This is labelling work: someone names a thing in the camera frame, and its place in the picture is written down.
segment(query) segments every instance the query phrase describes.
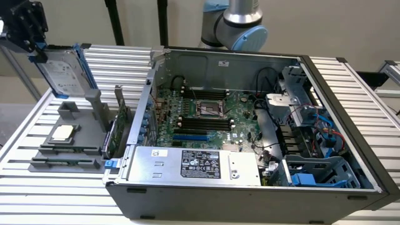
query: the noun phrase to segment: warning label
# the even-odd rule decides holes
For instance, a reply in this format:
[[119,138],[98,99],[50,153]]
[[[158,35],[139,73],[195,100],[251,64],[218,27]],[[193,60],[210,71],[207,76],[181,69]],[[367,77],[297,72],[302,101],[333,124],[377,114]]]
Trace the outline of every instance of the warning label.
[[221,179],[221,153],[183,150],[181,175],[189,178]]

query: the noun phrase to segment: motherboard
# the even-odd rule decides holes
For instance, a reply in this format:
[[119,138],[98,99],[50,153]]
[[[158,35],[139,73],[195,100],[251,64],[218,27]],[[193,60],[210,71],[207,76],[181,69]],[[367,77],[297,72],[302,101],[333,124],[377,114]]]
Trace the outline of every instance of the motherboard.
[[257,151],[251,148],[253,138],[261,128],[251,96],[241,91],[159,90],[158,146]]

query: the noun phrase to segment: black pole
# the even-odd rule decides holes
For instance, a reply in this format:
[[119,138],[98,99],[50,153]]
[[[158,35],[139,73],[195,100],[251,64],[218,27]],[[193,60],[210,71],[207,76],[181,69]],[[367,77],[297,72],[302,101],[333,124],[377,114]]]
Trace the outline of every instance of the black pole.
[[121,16],[119,16],[119,9],[118,9],[117,0],[105,0],[105,2],[106,2],[106,7],[109,9],[109,15],[110,15],[110,20],[111,20],[111,25],[113,25],[115,43],[118,45],[126,45],[125,44],[123,29],[121,27]]
[[167,15],[167,6],[169,6],[169,0],[158,0],[161,44],[163,46],[169,46],[169,15]]

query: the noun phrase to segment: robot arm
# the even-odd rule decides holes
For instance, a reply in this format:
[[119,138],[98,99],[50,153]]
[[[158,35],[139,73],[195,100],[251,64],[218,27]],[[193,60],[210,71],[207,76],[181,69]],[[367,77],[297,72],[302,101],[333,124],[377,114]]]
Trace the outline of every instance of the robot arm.
[[261,25],[262,20],[259,0],[207,0],[201,45],[259,51],[269,37],[269,30]]
[[0,17],[0,45],[17,53],[29,53],[39,63],[47,62],[43,48],[49,25],[42,3],[3,0]]

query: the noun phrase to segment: metal rail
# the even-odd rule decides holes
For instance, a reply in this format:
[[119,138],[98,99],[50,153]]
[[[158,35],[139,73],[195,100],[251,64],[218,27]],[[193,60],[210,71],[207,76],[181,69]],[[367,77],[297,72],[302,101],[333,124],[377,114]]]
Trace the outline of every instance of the metal rail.
[[[90,67],[103,92],[102,100],[109,102],[111,107],[118,106],[113,94],[117,84],[125,86],[126,100],[135,107],[145,84],[142,74],[146,73],[146,69],[142,68],[145,62],[141,59],[150,60],[150,57],[147,58],[150,51],[143,48],[98,45],[87,51]],[[313,60],[382,163],[400,185],[399,129],[391,125],[386,112],[353,78],[347,65],[331,58],[313,58]],[[81,108],[90,107],[86,100],[73,100],[78,101]],[[29,171],[29,161],[37,155],[38,147],[58,121],[61,103],[62,100],[55,99],[49,91],[2,150],[5,157],[0,162],[0,224],[137,224],[139,222],[130,221],[122,215],[102,183],[102,174]],[[171,224],[167,221],[153,223]],[[395,202],[378,211],[358,211],[335,224],[398,225],[399,223],[400,202]]]

